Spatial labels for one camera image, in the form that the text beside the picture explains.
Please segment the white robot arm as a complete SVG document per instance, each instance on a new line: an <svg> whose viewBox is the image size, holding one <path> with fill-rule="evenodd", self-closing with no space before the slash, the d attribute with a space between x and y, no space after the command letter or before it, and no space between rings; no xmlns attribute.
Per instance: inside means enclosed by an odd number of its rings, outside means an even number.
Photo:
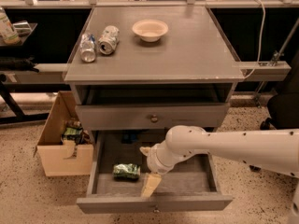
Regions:
<svg viewBox="0 0 299 224"><path fill-rule="evenodd" d="M176 164L198 154L299 178L298 129L209 133L201 127L179 125L166 133L163 142L140 151L147 157L150 169L141 190L144 198L151 196L162 176Z"/></svg>

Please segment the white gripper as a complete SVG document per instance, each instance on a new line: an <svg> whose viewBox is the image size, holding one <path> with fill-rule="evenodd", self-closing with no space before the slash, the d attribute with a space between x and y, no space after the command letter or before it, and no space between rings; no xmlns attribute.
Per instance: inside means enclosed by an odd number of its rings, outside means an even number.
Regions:
<svg viewBox="0 0 299 224"><path fill-rule="evenodd" d="M148 168L154 173L146 174L141 190L141 196L148 198L162 181L161 175L173 170L177 163L184 161L184 157L181 154L174 153L165 141L153 147L141 147L139 150L147 156Z"/></svg>

